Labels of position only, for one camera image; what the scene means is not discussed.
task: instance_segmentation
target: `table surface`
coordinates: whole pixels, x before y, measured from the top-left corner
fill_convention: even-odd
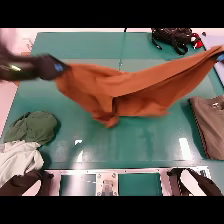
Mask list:
[[[32,54],[50,53],[68,63],[94,63],[136,71],[159,65],[179,56],[161,43],[162,51],[147,33],[39,33]],[[190,56],[204,49],[189,46]],[[6,126],[22,114],[44,110],[60,121],[60,129],[40,152],[44,169],[115,169],[207,165],[214,182],[224,192],[223,161],[206,158],[188,102],[197,95],[213,98],[223,94],[222,84],[212,69],[201,84],[177,101],[170,114],[161,118],[122,117],[111,129],[93,120],[78,104],[61,94],[54,82],[26,81],[20,84]]]

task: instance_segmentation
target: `white cloth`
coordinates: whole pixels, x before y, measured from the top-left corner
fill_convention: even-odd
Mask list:
[[[44,164],[37,142],[7,142],[0,147],[0,187],[14,175],[39,170]]]

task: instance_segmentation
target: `red object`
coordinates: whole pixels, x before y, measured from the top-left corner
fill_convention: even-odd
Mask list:
[[[192,34],[192,37],[195,37],[195,38],[200,38],[199,35],[197,33],[193,33]],[[202,43],[201,39],[198,40],[195,44],[194,44],[195,48],[201,48],[204,46],[204,44]]]

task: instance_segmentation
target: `dark green cloth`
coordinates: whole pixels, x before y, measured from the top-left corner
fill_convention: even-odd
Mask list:
[[[4,142],[25,140],[44,145],[54,137],[56,126],[57,119],[53,114],[44,111],[28,112],[10,126]]]

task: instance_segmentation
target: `orange cloth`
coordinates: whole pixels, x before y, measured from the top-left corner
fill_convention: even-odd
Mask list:
[[[112,127],[119,116],[161,116],[191,92],[216,63],[224,46],[138,72],[90,64],[72,64],[56,79],[58,89]]]

